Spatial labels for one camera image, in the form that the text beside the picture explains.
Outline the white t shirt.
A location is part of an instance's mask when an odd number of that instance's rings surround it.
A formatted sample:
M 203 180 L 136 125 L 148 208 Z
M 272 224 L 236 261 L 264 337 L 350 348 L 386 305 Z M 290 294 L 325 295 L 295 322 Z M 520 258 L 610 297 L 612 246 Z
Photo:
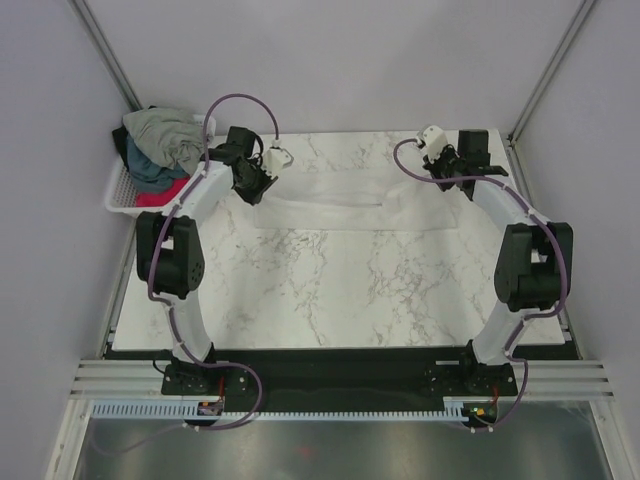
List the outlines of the white t shirt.
M 458 227 L 452 193 L 392 166 L 283 175 L 254 208 L 261 229 L 428 231 Z

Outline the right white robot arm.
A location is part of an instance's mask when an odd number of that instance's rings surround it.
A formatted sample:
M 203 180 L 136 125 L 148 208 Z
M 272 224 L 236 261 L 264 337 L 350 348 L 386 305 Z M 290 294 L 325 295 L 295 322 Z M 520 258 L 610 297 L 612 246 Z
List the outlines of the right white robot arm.
M 455 371 L 471 395 L 515 394 L 513 352 L 529 323 L 554 316 L 570 290 L 573 231 L 534 209 L 508 172 L 491 162 L 489 133 L 462 130 L 452 145 L 437 126 L 423 129 L 423 167 L 441 191 L 458 188 L 502 234 L 494 271 L 496 304 Z

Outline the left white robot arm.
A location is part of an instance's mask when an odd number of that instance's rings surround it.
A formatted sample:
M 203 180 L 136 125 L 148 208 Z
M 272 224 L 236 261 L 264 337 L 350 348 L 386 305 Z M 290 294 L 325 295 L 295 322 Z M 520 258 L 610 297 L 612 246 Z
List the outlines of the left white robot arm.
M 212 395 L 224 377 L 206 332 L 198 289 L 205 274 L 199 228 L 229 193 L 255 206 L 293 158 L 274 138 L 269 147 L 255 132 L 233 127 L 204 153 L 194 176 L 160 212 L 136 220 L 136 269 L 150 301 L 160 304 L 172 338 L 161 391 L 171 396 Z

